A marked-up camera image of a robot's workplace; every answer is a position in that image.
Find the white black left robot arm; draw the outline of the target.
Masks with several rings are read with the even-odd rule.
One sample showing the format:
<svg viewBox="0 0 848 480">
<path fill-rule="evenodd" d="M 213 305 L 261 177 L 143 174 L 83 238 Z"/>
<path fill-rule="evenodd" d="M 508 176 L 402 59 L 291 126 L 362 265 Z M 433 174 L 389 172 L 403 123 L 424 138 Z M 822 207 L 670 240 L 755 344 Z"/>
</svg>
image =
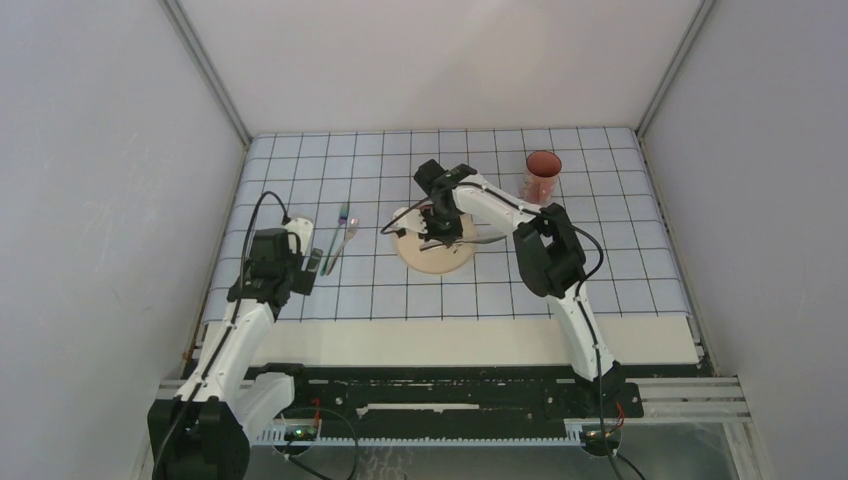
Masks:
<svg viewBox="0 0 848 480">
<path fill-rule="evenodd" d="M 257 231 L 245 246 L 211 345 L 178 391 L 148 411 L 152 478 L 241 479 L 252 443 L 272 418 L 310 409 L 311 388 L 288 374 L 261 374 L 248 389 L 241 383 L 290 296 L 311 291 L 313 230 L 311 220 L 293 218 Z"/>
</svg>

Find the pink patterned mug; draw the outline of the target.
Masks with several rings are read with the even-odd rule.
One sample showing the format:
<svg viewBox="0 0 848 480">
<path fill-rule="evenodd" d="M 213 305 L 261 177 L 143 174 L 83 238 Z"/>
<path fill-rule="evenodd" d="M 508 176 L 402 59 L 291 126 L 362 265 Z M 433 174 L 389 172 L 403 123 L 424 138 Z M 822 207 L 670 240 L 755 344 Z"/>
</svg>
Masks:
<svg viewBox="0 0 848 480">
<path fill-rule="evenodd" d="M 522 198 L 530 203 L 548 204 L 558 183 L 562 171 L 562 161 L 553 152 L 537 150 L 530 153 L 525 161 Z"/>
</svg>

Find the metal cutlery piece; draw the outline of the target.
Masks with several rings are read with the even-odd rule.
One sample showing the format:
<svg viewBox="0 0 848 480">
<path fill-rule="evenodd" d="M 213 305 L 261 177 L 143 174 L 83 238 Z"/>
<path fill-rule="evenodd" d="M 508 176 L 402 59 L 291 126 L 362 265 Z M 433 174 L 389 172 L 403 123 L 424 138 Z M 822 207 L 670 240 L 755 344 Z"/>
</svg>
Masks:
<svg viewBox="0 0 848 480">
<path fill-rule="evenodd" d="M 458 237 L 448 240 L 445 240 L 443 238 L 433 238 L 422 240 L 418 245 L 418 250 L 420 252 L 426 252 L 439 248 L 451 248 L 463 245 L 486 245 L 496 243 L 505 239 L 506 236 L 504 234 L 492 234 L 475 237 Z"/>
</svg>

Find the cream pink branch plate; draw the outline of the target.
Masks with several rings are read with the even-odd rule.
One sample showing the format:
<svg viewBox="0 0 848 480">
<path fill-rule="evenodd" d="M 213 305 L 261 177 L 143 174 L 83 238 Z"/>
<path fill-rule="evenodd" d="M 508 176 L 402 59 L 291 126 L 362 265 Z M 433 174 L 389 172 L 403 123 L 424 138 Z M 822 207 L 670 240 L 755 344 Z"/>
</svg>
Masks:
<svg viewBox="0 0 848 480">
<path fill-rule="evenodd" d="M 389 233 L 395 252 L 411 269 L 430 275 L 444 275 L 467 264 L 476 252 L 475 245 L 439 248 L 420 252 L 418 245 L 424 240 L 419 234 Z"/>
</svg>

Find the silver metal fork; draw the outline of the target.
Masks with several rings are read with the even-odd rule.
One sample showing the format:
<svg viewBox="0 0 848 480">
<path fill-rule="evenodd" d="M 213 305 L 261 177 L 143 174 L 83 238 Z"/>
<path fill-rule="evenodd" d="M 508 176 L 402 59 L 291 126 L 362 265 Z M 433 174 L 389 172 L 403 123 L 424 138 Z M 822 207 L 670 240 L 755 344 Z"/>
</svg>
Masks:
<svg viewBox="0 0 848 480">
<path fill-rule="evenodd" d="M 344 236 L 343 236 L 343 239 L 342 239 L 340 245 L 336 248 L 336 250 L 333 252 L 333 254 L 327 260 L 326 266 L 324 267 L 324 270 L 323 270 L 323 273 L 325 275 L 329 275 L 332 272 L 336 262 L 341 257 L 342 253 L 344 252 L 345 247 L 355 237 L 358 230 L 359 230 L 359 219 L 358 218 L 352 218 L 346 226 Z"/>
</svg>

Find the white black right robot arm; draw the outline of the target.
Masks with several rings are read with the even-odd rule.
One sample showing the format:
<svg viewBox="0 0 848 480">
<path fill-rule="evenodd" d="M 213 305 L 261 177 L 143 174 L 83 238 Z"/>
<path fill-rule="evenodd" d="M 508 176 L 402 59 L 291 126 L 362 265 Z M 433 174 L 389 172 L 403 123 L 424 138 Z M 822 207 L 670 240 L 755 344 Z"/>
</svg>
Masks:
<svg viewBox="0 0 848 480">
<path fill-rule="evenodd" d="M 623 386 L 626 376 L 587 298 L 591 273 L 580 243 L 585 231 L 572 224 L 563 206 L 522 201 L 467 164 L 447 170 L 431 159 L 413 178 L 426 195 L 413 228 L 425 242 L 452 247 L 463 241 L 465 215 L 482 219 L 513 241 L 521 281 L 548 303 L 571 348 L 572 368 L 583 383 L 577 391 L 579 406 L 589 415 L 605 415 L 616 405 L 615 387 Z"/>
</svg>

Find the iridescent rainbow fork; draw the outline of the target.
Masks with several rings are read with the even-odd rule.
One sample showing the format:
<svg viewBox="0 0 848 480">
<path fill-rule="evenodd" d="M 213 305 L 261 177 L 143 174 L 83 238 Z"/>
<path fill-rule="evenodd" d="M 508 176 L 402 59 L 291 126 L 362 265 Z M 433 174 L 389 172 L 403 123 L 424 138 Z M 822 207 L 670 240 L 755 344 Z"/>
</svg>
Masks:
<svg viewBox="0 0 848 480">
<path fill-rule="evenodd" d="M 323 264 L 322 264 L 321 269 L 320 269 L 321 275 L 327 274 L 330 257 L 331 257 L 331 254 L 333 253 L 333 249 L 335 247 L 336 240 L 339 236 L 340 231 L 343 230 L 347 225 L 349 213 L 350 213 L 350 203 L 345 202 L 339 208 L 337 225 L 334 229 L 333 236 L 331 238 L 331 242 L 330 242 L 330 246 L 328 248 L 327 256 L 324 259 Z"/>
</svg>

